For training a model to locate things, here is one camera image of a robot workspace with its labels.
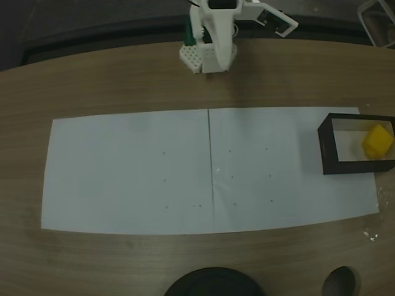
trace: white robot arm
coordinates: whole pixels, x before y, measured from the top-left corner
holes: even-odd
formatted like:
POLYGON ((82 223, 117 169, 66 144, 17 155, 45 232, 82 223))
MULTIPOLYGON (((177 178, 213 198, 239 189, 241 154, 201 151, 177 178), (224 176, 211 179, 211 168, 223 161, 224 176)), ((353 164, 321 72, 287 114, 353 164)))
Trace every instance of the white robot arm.
POLYGON ((189 17, 196 45, 184 45, 180 49, 180 58, 194 73, 229 70, 237 54, 233 44, 235 20, 253 20, 264 27, 270 25, 281 37, 298 26, 287 15, 257 0, 195 0, 189 17), (211 43, 203 41, 204 29, 210 34, 211 43))

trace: round black object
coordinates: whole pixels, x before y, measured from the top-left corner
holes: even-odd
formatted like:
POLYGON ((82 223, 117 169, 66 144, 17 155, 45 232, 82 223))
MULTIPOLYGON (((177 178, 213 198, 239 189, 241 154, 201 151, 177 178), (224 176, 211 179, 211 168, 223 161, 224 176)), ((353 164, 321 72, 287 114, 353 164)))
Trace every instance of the round black object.
POLYGON ((264 296, 258 284, 239 271, 204 268, 177 280, 165 296, 264 296))

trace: wooden table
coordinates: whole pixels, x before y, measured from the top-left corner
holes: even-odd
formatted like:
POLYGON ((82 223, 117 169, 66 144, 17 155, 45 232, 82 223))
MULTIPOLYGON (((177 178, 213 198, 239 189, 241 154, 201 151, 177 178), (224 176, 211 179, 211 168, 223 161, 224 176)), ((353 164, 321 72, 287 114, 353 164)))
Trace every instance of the wooden table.
POLYGON ((393 295, 391 172, 376 176, 380 214, 331 223, 195 236, 40 229, 54 118, 244 106, 357 106, 395 115, 389 49, 240 41, 229 73, 193 75, 178 60, 179 48, 122 47, 0 73, 0 294, 160 296, 190 271, 222 266, 250 275, 268 295, 320 295, 330 271, 349 265, 362 280, 361 295, 393 295))

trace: black box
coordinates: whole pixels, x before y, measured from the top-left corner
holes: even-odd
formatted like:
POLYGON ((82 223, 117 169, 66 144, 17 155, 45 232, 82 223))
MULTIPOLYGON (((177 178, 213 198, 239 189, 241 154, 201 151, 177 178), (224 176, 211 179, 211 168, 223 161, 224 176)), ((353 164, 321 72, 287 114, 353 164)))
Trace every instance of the black box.
POLYGON ((395 144, 379 160, 369 160, 362 141, 375 125, 394 135, 395 117, 329 113, 318 129, 324 175, 388 171, 395 167, 395 144))

